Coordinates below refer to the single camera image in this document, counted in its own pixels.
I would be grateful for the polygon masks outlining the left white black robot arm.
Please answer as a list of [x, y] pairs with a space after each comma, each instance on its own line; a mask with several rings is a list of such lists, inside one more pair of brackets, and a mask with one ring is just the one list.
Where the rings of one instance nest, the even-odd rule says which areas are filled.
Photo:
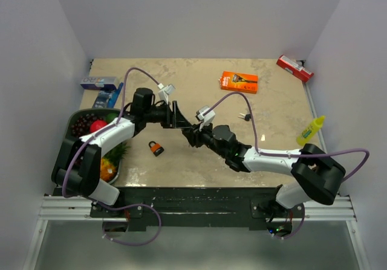
[[153, 99], [150, 89], [138, 88], [129, 112], [102, 129], [79, 138], [67, 129], [51, 174], [51, 180], [65, 190], [65, 196], [83, 196], [104, 203], [104, 210], [112, 217], [124, 213], [125, 202], [119, 198], [119, 189], [100, 178], [102, 157], [138, 135], [148, 123], [158, 123], [165, 129], [185, 129], [191, 125], [176, 101], [156, 105]]

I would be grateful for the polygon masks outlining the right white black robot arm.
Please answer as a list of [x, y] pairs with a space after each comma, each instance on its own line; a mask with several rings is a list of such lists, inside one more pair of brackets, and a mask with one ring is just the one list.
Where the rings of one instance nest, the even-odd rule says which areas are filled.
[[284, 217], [293, 207], [308, 201], [332, 205], [345, 169], [313, 144], [295, 150], [262, 150], [239, 142], [228, 125], [192, 125], [182, 134], [192, 147], [206, 146], [236, 172], [272, 172], [294, 177], [276, 187], [276, 196], [257, 208], [269, 217]]

